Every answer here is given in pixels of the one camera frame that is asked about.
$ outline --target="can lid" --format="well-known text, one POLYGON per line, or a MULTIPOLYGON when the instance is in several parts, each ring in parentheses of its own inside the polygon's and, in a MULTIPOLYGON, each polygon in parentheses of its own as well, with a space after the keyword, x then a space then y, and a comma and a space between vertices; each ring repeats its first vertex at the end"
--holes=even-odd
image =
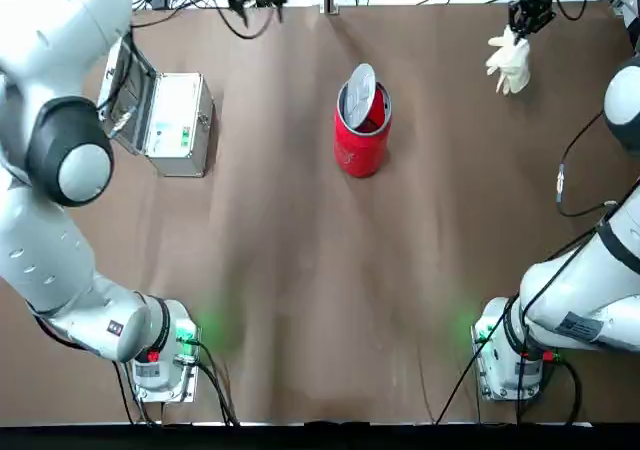
POLYGON ((344 101, 344 119, 358 128, 367 118, 376 96, 376 73, 368 63, 361 63, 351 74, 344 101))

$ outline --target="red can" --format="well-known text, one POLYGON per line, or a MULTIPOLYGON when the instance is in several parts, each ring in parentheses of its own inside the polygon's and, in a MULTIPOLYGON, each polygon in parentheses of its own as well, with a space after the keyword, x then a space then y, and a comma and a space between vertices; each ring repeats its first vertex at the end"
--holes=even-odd
POLYGON ((338 165, 354 177, 368 177, 378 171, 387 151, 391 130, 391 98, 381 83, 376 83, 376 98, 365 122, 353 129, 347 125, 343 109, 347 84, 338 94, 334 113, 333 154, 338 165))

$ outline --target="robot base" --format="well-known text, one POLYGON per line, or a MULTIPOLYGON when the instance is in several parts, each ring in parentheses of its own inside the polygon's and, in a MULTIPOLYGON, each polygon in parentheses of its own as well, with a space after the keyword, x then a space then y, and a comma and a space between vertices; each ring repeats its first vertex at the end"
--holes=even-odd
POLYGON ((165 300, 171 326, 167 342, 157 362, 133 361, 133 381, 138 401, 190 403, 195 400, 198 367, 176 361, 195 363, 198 347, 178 341, 178 338, 200 340, 200 329, 189 317, 187 309, 176 300, 165 300))
MULTIPOLYGON (((480 320, 471 327, 474 355, 498 323, 507 303, 506 298, 494 298, 485 307, 480 320)), ((509 345, 504 323, 501 323, 476 360, 476 375, 483 400, 517 400, 520 360, 520 355, 509 345)), ((540 391, 542 362, 525 360, 524 365, 520 399, 528 400, 540 391)))

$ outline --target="brown table surface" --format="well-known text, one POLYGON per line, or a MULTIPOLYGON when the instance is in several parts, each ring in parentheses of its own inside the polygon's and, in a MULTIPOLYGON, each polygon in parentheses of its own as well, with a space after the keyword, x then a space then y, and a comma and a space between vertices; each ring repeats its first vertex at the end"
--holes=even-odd
MULTIPOLYGON (((590 4, 578 23, 557 18, 532 39, 529 87, 504 98, 484 60, 505 20, 500 5, 345 8, 331 18, 287 9, 284 24, 245 42, 215 12, 184 11, 136 32, 160 71, 206 77, 218 113, 212 169, 160 178, 118 147, 107 192, 72 214, 100 272, 180 299, 204 325, 242 420, 437 417, 484 304, 514 294, 529 265, 592 221, 557 215, 555 175, 630 55, 623 24, 606 4, 590 4), (384 167, 355 180, 333 160, 332 110, 361 61, 388 88, 394 122, 384 167)), ((567 165, 573 209, 620 196, 639 169, 602 121, 567 165)), ((124 420, 109 362, 53 344, 15 292, 0 298, 1 424, 124 420)), ((570 359, 584 386, 581 420, 640 417, 639 358, 570 359)), ((528 418, 562 421, 571 403, 558 371, 528 418)), ((482 404, 486 420, 513 413, 482 404)), ((470 376, 446 420, 475 418, 470 376)), ((165 419, 219 420, 206 380, 195 404, 170 405, 165 419)))

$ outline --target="metal case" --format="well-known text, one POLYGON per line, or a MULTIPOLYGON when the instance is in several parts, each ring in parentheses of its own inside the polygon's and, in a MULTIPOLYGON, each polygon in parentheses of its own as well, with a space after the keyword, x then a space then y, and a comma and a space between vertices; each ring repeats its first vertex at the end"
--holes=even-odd
POLYGON ((99 101, 116 90, 99 113, 110 137, 163 176, 204 175, 214 104, 202 75, 158 73, 125 37, 109 53, 99 101))

